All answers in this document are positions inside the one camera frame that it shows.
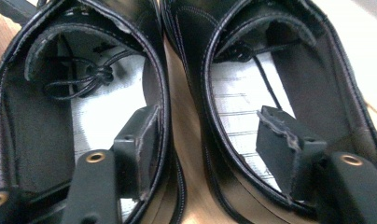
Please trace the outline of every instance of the black leather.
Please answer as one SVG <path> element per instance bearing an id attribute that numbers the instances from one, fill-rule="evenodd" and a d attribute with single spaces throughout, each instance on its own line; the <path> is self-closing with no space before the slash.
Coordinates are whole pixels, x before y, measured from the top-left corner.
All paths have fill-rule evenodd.
<path id="1" fill-rule="evenodd" d="M 90 16 L 69 16 L 81 8 L 89 10 Z M 186 186 L 173 144 L 161 17 L 155 1 L 50 1 L 22 27 L 0 62 L 0 188 L 21 187 L 38 193 L 72 177 L 75 161 L 70 102 L 50 100 L 40 86 L 51 77 L 66 77 L 63 64 L 44 59 L 55 54 L 56 36 L 77 31 L 145 55 L 145 99 L 148 105 L 160 107 L 159 143 L 154 148 L 154 178 L 148 200 L 139 202 L 124 221 L 180 222 Z M 128 103 L 124 99 L 116 102 Z"/>
<path id="2" fill-rule="evenodd" d="M 291 202 L 248 168 L 217 115 L 211 64 L 248 61 L 260 50 L 257 43 L 300 41 L 272 52 L 296 119 L 328 142 L 327 153 L 348 151 L 377 167 L 377 132 L 352 68 L 333 26 L 311 1 L 161 0 L 161 14 L 200 117 L 210 188 L 239 223 L 316 220 L 312 206 Z"/>

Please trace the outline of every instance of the wooden surface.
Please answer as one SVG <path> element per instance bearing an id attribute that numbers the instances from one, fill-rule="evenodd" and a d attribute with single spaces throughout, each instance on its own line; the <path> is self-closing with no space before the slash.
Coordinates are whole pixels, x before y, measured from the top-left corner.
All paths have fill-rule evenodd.
<path id="1" fill-rule="evenodd" d="M 315 2 L 319 2 L 326 12 L 330 12 L 329 16 L 333 22 L 334 20 L 342 20 L 342 25 L 339 24 L 341 27 L 344 25 L 343 21 L 345 21 L 346 24 L 357 16 L 357 14 L 349 14 L 344 4 L 350 3 L 345 0 L 341 0 L 340 4 L 336 4 L 335 1 Z M 19 29 L 19 25 L 0 16 L 0 57 L 7 47 L 8 42 Z M 188 206 L 184 223 L 234 223 L 214 202 L 207 187 L 202 165 L 200 126 L 192 98 L 189 94 L 186 76 L 181 62 L 178 60 L 175 53 L 172 52 L 168 43 L 166 43 L 165 48 L 167 49 L 167 57 L 169 60 L 168 69 L 171 84 L 175 146 L 182 162 L 188 184 Z M 354 49 L 347 51 L 349 56 L 355 54 Z M 363 55 L 363 51 L 360 51 L 358 55 L 360 55 L 360 57 L 366 57 L 366 59 L 374 56 L 371 52 L 369 55 Z M 353 62 L 351 59 L 355 71 L 360 71 L 360 69 L 357 68 L 365 66 L 361 64 L 365 59 L 361 59 L 360 57 L 355 58 Z M 373 88 L 366 88 L 366 86 L 377 86 L 377 73 L 375 72 L 375 75 L 373 72 L 371 73 L 373 77 L 358 78 L 358 82 L 360 87 L 365 87 L 363 94 L 370 105 L 370 114 L 377 128 L 377 91 L 373 92 Z M 356 72 L 356 75 L 362 77 L 368 74 Z M 367 83 L 360 82 L 360 80 L 363 79 L 366 80 Z"/>

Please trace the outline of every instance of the black shoe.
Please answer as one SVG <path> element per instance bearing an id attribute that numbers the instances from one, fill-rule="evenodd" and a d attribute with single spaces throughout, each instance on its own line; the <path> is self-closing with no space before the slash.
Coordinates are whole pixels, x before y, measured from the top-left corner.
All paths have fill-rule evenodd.
<path id="1" fill-rule="evenodd" d="M 285 139 L 278 140 L 285 145 L 319 142 L 325 158 L 344 151 L 377 169 L 377 132 L 342 44 L 313 3 L 161 0 L 161 15 L 199 113 L 209 186 L 236 221 L 316 220 L 319 203 L 313 197 L 295 200 L 289 182 L 298 183 L 293 159 L 258 154 L 267 151 L 264 146 L 278 146 L 270 139 Z M 295 128 L 283 119 L 267 119 L 267 111 L 284 114 L 319 138 L 289 135 Z M 266 131 L 258 133 L 261 125 Z M 290 137 L 297 142 L 286 141 Z M 312 169 L 305 170 L 307 182 L 317 176 Z"/>
<path id="2" fill-rule="evenodd" d="M 158 10 L 145 0 L 50 1 L 10 43 L 0 63 L 0 202 L 10 194 L 5 204 L 24 205 L 0 204 L 4 218 L 105 223 L 105 207 L 79 199 L 90 194 L 81 198 L 116 197 L 111 213 L 124 223 L 180 222 L 186 187 Z M 109 161 L 110 173 L 85 172 Z"/>

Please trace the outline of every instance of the insole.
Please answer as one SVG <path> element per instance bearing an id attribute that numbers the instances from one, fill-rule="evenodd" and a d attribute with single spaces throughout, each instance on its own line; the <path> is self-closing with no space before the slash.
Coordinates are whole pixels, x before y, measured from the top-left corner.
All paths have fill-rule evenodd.
<path id="1" fill-rule="evenodd" d="M 259 54 L 258 59 L 282 109 L 294 116 L 271 54 Z M 256 152 L 257 113 L 263 105 L 276 107 L 256 63 L 253 60 L 247 63 L 214 63 L 211 80 L 216 110 L 232 146 L 260 178 L 280 191 Z"/>
<path id="2" fill-rule="evenodd" d="M 89 59 L 100 65 L 121 51 L 123 48 L 113 48 Z M 111 66 L 114 80 L 109 86 L 71 101 L 76 160 L 90 150 L 110 149 L 133 112 L 146 106 L 142 87 L 144 63 L 145 58 L 139 55 L 120 59 Z M 125 220 L 136 202 L 121 199 L 120 204 Z"/>

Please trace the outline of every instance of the shoe tongue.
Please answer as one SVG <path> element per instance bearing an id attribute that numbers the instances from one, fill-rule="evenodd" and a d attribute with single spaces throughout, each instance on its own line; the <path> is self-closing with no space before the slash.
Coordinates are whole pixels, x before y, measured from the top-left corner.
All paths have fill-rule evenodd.
<path id="1" fill-rule="evenodd" d="M 128 29 L 118 28 L 115 23 L 94 10 L 83 6 L 71 7 L 53 20 L 30 47 L 25 62 L 25 79 L 48 82 L 65 78 L 65 74 L 62 77 L 48 77 L 54 73 L 51 70 L 61 71 L 61 67 L 66 67 L 50 60 L 57 56 L 89 59 L 94 57 L 94 54 L 101 55 L 115 46 L 133 52 L 142 51 L 143 48 L 128 33 Z M 68 48 L 73 49 L 70 49 L 73 55 L 69 55 Z"/>
<path id="2" fill-rule="evenodd" d="M 272 30 L 272 40 L 268 33 Z M 299 39 L 314 46 L 315 37 L 301 20 L 275 2 L 251 3 L 227 25 L 216 50 L 217 61 L 245 62 L 256 49 Z"/>

